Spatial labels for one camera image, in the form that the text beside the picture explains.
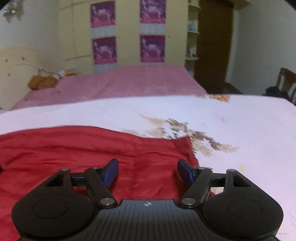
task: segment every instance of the headboard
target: headboard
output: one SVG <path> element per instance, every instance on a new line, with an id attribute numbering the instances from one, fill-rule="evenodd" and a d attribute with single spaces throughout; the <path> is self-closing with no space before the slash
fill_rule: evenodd
<path id="1" fill-rule="evenodd" d="M 57 71 L 48 58 L 32 48 L 0 50 L 0 108 L 10 109 L 30 91 L 27 83 L 38 69 Z"/>

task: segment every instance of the chair backrest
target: chair backrest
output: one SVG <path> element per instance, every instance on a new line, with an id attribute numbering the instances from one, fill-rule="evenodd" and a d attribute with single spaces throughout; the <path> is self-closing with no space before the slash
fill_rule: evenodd
<path id="1" fill-rule="evenodd" d="M 278 80 L 277 80 L 277 83 L 276 83 L 276 86 L 278 88 L 280 88 L 280 85 L 281 85 L 281 82 L 282 82 L 281 81 L 282 77 L 284 77 L 284 80 L 283 80 L 283 84 L 282 84 L 282 87 L 281 87 L 280 90 L 281 91 L 286 91 L 288 93 L 289 91 L 291 91 L 291 88 L 292 88 L 293 84 L 294 83 L 296 84 L 296 74 L 294 72 L 292 72 L 291 70 L 281 68 L 281 70 L 279 72 Z M 296 93 L 296 88 L 294 88 L 293 91 L 292 91 L 292 94 L 291 94 L 290 99 L 289 99 L 290 102 L 293 101 L 295 93 Z"/>

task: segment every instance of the wooden floor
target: wooden floor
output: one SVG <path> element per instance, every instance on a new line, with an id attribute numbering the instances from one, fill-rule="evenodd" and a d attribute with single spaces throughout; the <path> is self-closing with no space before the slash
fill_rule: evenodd
<path id="1" fill-rule="evenodd" d="M 208 94 L 242 94 L 230 83 L 224 82 L 222 86 L 203 86 Z"/>

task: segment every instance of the red garment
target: red garment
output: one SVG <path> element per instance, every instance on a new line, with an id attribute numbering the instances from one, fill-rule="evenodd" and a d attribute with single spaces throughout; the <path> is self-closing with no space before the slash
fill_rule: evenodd
<path id="1" fill-rule="evenodd" d="M 176 167 L 179 159 L 197 166 L 188 137 L 141 138 L 97 127 L 66 126 L 0 136 L 0 226 L 2 241 L 19 237 L 10 213 L 24 195 L 59 171 L 83 172 L 119 160 L 111 187 L 120 199 L 179 199 L 186 191 Z"/>

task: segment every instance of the silver screw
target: silver screw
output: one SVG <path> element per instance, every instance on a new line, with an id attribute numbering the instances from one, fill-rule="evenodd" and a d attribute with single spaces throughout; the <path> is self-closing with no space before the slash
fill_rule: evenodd
<path id="1" fill-rule="evenodd" d="M 112 204 L 115 203 L 115 200 L 114 200 L 113 198 L 109 198 L 109 197 L 107 197 L 107 198 L 103 198 L 103 199 L 101 200 L 101 203 L 102 203 L 103 205 L 105 205 L 105 206 L 110 206 L 110 205 L 112 205 Z"/>
<path id="2" fill-rule="evenodd" d="M 183 203 L 186 206 L 192 206 L 194 203 L 196 203 L 196 201 L 193 198 L 184 198 L 182 199 L 181 203 Z"/>

